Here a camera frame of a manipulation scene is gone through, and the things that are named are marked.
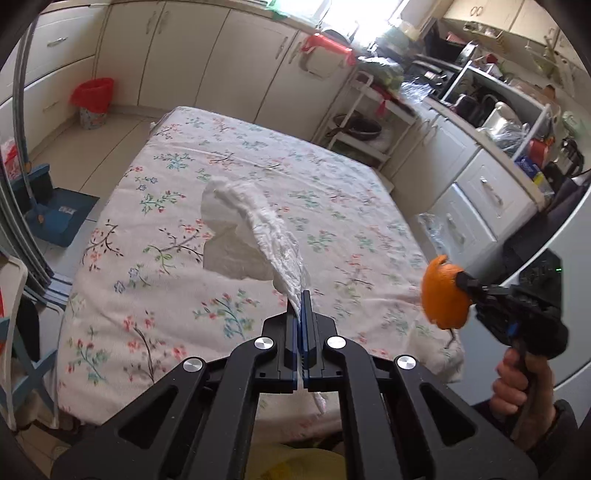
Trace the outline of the person right hand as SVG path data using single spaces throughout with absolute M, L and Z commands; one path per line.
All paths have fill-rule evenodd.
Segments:
M 499 416 L 517 414 L 526 404 L 521 428 L 515 443 L 523 450 L 532 448 L 550 429 L 556 417 L 554 406 L 554 374 L 545 357 L 526 354 L 525 366 L 514 348 L 509 348 L 496 367 L 498 378 L 492 384 L 489 405 Z

